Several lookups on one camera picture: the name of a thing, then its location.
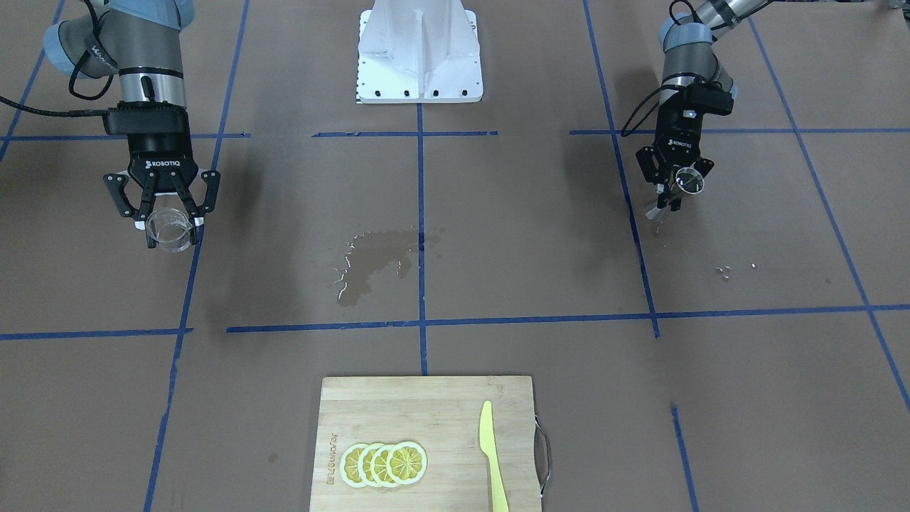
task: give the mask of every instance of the gray robot arm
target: gray robot arm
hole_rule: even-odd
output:
[[[192,222],[191,241],[197,227],[215,209],[220,175],[200,169],[193,159],[184,89],[180,32],[195,15],[192,0],[86,1],[90,13],[47,29],[45,53],[54,66],[70,76],[70,92],[83,99],[97,99],[114,76],[120,80],[122,101],[104,112],[105,131],[125,135],[130,161],[125,172],[107,174],[105,184],[121,217],[144,229],[156,197],[177,195]],[[75,92],[82,78],[108,78],[100,95]],[[201,176],[206,197],[197,204],[190,184]],[[126,196],[132,179],[142,189],[138,206]],[[149,248],[155,240],[147,236]]]
[[[702,158],[699,148],[703,118],[706,114],[727,116],[733,112],[737,92],[733,79],[713,52],[713,44],[770,3],[708,0],[697,9],[684,0],[670,4],[670,18],[660,33],[663,78],[653,93],[661,95],[655,106],[654,142],[636,153],[645,180],[657,192],[657,200],[646,213],[649,219],[659,219],[668,207],[678,210],[684,196],[702,191],[704,177],[714,167],[712,161]],[[674,14],[674,6],[680,4],[687,5],[690,14]],[[624,136],[631,133],[628,126],[626,123],[623,128]]]

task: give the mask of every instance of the clear glass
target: clear glass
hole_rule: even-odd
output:
[[[181,252],[189,247],[193,224],[180,210],[162,208],[155,210],[146,221],[146,233],[158,242],[158,247],[168,252]]]

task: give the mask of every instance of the metal handle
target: metal handle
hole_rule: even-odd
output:
[[[544,443],[544,447],[546,448],[546,454],[547,454],[547,476],[545,476],[543,478],[543,481],[540,482],[541,499],[543,499],[544,489],[546,488],[547,484],[550,482],[550,477],[552,476],[553,456],[552,456],[552,451],[550,450],[550,437],[547,435],[547,432],[545,430],[543,430],[543,427],[541,426],[541,419],[537,415],[534,415],[534,427],[535,427],[536,432],[540,432],[541,436],[543,436],[543,443]]]

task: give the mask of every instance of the plastic knife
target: plastic knife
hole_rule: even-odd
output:
[[[493,496],[493,512],[509,512],[506,490],[502,486],[500,460],[496,455],[496,435],[493,434],[493,403],[487,400],[480,410],[480,450],[490,461],[490,490]]]

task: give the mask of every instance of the bamboo cutting board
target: bamboo cutting board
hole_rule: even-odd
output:
[[[541,512],[534,467],[530,377],[328,377],[322,381],[310,512],[492,511],[478,428],[493,404],[496,446],[510,512]],[[342,454],[356,443],[414,441],[427,452],[416,484],[354,488]]]

